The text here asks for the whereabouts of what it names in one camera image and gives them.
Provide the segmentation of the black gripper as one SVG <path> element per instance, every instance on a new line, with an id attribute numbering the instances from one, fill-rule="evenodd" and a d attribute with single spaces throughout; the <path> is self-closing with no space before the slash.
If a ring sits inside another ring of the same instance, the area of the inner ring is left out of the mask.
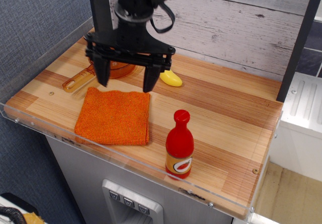
<path id="1" fill-rule="evenodd" d="M 98 82 L 106 87 L 110 77 L 110 61 L 146 66 L 143 91 L 151 92 L 161 70 L 169 70 L 176 50 L 171 45 L 153 38 L 146 29 L 146 23 L 119 22 L 107 39 L 94 33 L 85 36 L 88 43 L 86 55 L 94 63 Z"/>

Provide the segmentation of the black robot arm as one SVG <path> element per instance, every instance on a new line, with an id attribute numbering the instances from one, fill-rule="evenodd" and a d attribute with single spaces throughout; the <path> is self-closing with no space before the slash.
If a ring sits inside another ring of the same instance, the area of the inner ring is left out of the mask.
<path id="1" fill-rule="evenodd" d="M 157 7 L 175 20 L 165 1 L 117 0 L 114 12 L 118 27 L 113 29 L 109 0 L 90 0 L 95 31 L 85 36 L 86 56 L 93 62 L 101 85 L 107 85 L 113 61 L 144 66 L 145 93 L 153 90 L 160 73 L 171 68 L 175 48 L 153 38 L 146 29 Z"/>

